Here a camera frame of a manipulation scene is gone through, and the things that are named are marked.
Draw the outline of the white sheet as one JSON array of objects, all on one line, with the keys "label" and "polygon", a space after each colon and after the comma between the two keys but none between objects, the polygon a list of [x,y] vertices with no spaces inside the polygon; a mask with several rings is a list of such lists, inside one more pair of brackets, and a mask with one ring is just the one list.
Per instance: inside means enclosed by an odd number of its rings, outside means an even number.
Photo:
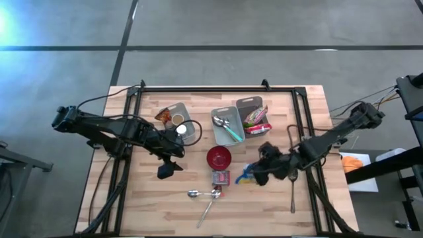
[{"label": "white sheet", "polygon": [[[340,153],[343,157],[353,157],[357,160],[360,160],[363,163],[363,166],[370,165],[370,157],[368,154],[362,153]],[[360,182],[355,182],[348,185],[350,192],[379,192],[377,187],[376,180],[374,178],[369,178]]]}]

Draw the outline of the light grey plastic bin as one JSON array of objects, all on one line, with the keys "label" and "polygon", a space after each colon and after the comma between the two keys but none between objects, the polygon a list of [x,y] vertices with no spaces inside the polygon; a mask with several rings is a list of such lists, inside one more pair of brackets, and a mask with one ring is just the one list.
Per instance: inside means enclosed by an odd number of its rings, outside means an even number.
[{"label": "light grey plastic bin", "polygon": [[[178,103],[173,104],[171,106],[168,106],[166,108],[168,108],[170,110],[171,116],[173,114],[176,114],[176,113],[181,114],[181,115],[184,116],[184,122],[181,123],[181,124],[184,124],[187,127],[187,133],[184,134],[184,135],[180,135],[180,136],[182,136],[182,139],[183,139],[183,141],[184,141],[185,144],[189,144],[189,143],[194,142],[195,139],[196,139],[196,136],[195,136],[196,129],[194,127],[194,123],[190,121],[191,120],[191,117],[190,117],[190,115],[189,115],[189,113],[188,113],[188,111],[186,109],[185,104],[182,103],[182,102],[178,102]],[[173,129],[172,130],[176,130],[176,128],[179,125],[177,125],[177,126],[173,125]]]},{"label": "light grey plastic bin", "polygon": [[232,146],[241,142],[235,141],[222,127],[218,127],[213,123],[212,116],[218,116],[229,121],[229,127],[239,136],[242,137],[242,142],[245,140],[245,133],[239,112],[235,106],[228,106],[224,108],[216,108],[211,111],[211,121],[215,141],[221,146]]}]

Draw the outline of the orange cloth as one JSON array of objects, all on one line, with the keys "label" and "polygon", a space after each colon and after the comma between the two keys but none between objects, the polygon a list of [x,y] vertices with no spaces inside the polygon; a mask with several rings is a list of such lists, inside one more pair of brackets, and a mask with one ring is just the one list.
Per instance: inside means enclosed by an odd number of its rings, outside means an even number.
[{"label": "orange cloth", "polygon": [[359,169],[364,165],[358,158],[351,156],[343,156],[341,162],[345,173]]}]

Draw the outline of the black aluminium rig frame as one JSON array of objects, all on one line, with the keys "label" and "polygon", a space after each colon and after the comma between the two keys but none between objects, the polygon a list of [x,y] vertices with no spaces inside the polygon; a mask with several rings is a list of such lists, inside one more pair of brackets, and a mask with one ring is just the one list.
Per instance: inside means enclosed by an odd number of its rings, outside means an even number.
[{"label": "black aluminium rig frame", "polygon": [[178,160],[184,169],[165,180],[157,178],[161,164],[142,148],[135,148],[120,226],[122,236],[290,236],[315,234],[315,222],[301,173],[295,182],[295,213],[290,212],[291,182],[271,178],[266,186],[231,183],[224,196],[215,201],[200,228],[199,222],[210,199],[191,199],[187,192],[212,189],[211,170],[206,155],[215,145],[211,111],[233,106],[237,100],[262,97],[268,106],[272,129],[264,136],[245,140],[230,147],[231,178],[236,179],[247,163],[258,158],[258,147],[266,141],[287,151],[297,141],[298,121],[312,121],[318,131],[331,127],[323,87],[306,86],[234,86],[234,87],[147,87],[141,95],[140,114],[153,120],[160,109],[178,102],[185,104],[190,116],[203,127],[201,140],[186,148]]}]

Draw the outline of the white plastic container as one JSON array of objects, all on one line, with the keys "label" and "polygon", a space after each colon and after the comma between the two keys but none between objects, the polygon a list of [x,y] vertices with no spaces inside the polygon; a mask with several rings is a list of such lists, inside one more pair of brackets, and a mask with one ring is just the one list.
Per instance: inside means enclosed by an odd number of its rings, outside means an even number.
[{"label": "white plastic container", "polygon": [[393,156],[395,156],[395,155],[401,154],[401,153],[403,153],[403,152],[405,152],[405,149],[403,149],[403,148],[396,148],[396,149],[392,149],[392,150],[390,150],[390,151],[388,151],[388,152],[386,152],[386,153],[383,153],[383,154],[381,154],[381,155],[378,155],[378,156],[375,158],[375,161],[376,161],[376,162],[379,162],[379,161],[382,161],[382,160],[388,159],[388,158],[390,158],[390,157],[393,157]]}]

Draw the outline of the red snack packet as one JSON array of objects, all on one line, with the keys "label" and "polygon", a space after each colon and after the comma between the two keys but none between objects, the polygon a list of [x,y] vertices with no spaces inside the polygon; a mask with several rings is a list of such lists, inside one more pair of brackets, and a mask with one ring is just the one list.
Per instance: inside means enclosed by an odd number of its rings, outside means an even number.
[{"label": "red snack packet", "polygon": [[257,124],[248,128],[245,128],[245,132],[250,135],[262,134],[272,129],[272,125],[267,124]]}]

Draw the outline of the dark grey plastic bin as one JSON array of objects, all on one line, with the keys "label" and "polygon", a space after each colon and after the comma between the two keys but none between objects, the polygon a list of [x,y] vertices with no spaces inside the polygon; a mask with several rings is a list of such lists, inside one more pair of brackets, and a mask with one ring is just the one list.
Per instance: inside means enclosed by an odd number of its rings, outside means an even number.
[{"label": "dark grey plastic bin", "polygon": [[[260,97],[260,96],[254,96],[254,97],[239,99],[239,100],[236,101],[236,107],[237,107],[237,110],[239,111],[239,115],[240,115],[242,122],[244,122],[246,117],[252,111],[254,111],[254,110],[256,110],[256,109],[258,109],[262,106],[263,106],[263,100],[262,100],[262,97]],[[268,124],[268,119],[267,119],[266,115],[262,118],[262,120],[258,124]],[[266,132],[261,132],[259,134],[248,134],[246,129],[244,129],[246,139],[264,136],[269,131],[270,130],[268,130]]]}]

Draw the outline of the teal-handled metal spoon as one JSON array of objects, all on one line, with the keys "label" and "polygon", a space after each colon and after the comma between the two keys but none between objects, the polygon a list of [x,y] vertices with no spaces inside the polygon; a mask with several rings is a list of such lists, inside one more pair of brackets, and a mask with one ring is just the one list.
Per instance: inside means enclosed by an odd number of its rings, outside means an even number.
[{"label": "teal-handled metal spoon", "polygon": [[236,134],[230,127],[229,121],[226,119],[222,119],[218,116],[212,116],[213,123],[218,126],[224,128],[224,130],[237,142],[242,142],[242,137]]}]

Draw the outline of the green and pink snack packet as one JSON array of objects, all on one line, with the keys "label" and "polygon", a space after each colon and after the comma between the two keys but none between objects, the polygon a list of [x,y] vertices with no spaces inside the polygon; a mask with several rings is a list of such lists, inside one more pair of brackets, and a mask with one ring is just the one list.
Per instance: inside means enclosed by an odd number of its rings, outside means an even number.
[{"label": "green and pink snack packet", "polygon": [[266,115],[268,111],[268,106],[261,106],[253,110],[243,121],[243,127],[249,128],[258,124]]}]

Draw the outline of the orange-handled small spoon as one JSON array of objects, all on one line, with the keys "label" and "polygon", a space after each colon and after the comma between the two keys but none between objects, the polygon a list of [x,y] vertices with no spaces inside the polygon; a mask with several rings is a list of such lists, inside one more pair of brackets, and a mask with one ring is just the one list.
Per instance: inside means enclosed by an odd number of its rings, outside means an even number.
[{"label": "orange-handled small spoon", "polygon": [[221,190],[213,189],[211,192],[200,192],[198,190],[189,190],[187,192],[188,197],[197,198],[199,196],[210,196],[211,198],[220,198],[224,196]]}]

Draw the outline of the black metal stand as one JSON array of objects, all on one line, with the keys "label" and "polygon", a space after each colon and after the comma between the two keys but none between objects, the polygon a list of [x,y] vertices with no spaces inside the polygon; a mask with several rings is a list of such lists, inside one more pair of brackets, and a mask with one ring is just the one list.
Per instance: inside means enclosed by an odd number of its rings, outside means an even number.
[{"label": "black metal stand", "polygon": [[52,170],[52,163],[33,159],[7,149],[0,141],[0,238],[5,237],[9,220],[26,187],[33,168],[44,172]]}]

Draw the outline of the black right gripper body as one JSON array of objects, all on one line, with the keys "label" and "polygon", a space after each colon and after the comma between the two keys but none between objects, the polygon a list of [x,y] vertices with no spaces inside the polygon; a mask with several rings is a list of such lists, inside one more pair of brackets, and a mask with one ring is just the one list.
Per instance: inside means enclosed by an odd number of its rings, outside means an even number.
[{"label": "black right gripper body", "polygon": [[258,152],[258,161],[267,163],[268,169],[274,169],[272,175],[276,179],[284,180],[294,169],[303,170],[303,160],[296,151],[283,154],[267,141],[258,148]]}]

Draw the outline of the orange snack packet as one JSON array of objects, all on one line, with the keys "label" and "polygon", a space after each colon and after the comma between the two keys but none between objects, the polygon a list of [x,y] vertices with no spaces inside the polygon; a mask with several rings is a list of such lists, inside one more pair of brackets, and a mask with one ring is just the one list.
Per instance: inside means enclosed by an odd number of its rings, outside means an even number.
[{"label": "orange snack packet", "polygon": [[163,125],[166,124],[167,121],[171,121],[171,112],[168,108],[162,109],[156,116],[155,119],[162,122]]}]

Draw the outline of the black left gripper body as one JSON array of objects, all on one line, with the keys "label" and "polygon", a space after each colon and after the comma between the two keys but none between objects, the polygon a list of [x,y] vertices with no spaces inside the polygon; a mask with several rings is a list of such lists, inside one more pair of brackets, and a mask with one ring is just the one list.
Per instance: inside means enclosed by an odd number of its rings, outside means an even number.
[{"label": "black left gripper body", "polygon": [[151,130],[149,133],[149,151],[163,156],[184,157],[184,142],[174,130]]}]

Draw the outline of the brown-handled metal spoon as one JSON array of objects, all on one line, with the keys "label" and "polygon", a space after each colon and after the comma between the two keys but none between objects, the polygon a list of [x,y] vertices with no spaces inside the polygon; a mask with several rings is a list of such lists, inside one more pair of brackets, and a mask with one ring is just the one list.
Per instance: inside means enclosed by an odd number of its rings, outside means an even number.
[{"label": "brown-handled metal spoon", "polygon": [[294,169],[289,175],[288,179],[291,182],[291,206],[290,212],[295,213],[295,181],[298,179],[299,172],[297,169]]}]

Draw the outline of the long silver spoon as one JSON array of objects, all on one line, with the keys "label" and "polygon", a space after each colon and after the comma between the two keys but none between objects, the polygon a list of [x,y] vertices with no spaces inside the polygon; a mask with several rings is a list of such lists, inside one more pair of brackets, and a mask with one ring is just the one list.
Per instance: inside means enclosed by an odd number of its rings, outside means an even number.
[{"label": "long silver spoon", "polygon": [[212,204],[221,196],[221,193],[222,193],[222,186],[221,185],[215,186],[214,189],[211,192],[211,200],[210,200],[208,206],[206,207],[206,209],[204,210],[199,222],[196,225],[197,228],[201,227],[201,225],[204,222]]}]

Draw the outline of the yellow and blue snack packet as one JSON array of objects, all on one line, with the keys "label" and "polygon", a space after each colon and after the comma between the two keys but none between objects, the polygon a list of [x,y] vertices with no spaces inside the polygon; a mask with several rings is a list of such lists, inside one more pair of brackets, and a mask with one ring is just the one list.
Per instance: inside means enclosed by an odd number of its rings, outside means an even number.
[{"label": "yellow and blue snack packet", "polygon": [[256,184],[254,173],[252,172],[253,164],[247,164],[243,168],[243,173],[236,178],[235,184]]}]

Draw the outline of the red and black bowl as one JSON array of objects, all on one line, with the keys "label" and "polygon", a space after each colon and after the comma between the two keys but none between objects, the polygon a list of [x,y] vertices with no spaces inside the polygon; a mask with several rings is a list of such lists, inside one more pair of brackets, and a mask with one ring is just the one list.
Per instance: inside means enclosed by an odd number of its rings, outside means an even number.
[{"label": "red and black bowl", "polygon": [[231,164],[231,152],[223,146],[215,146],[211,148],[207,155],[206,160],[208,165],[217,171],[224,171]]}]

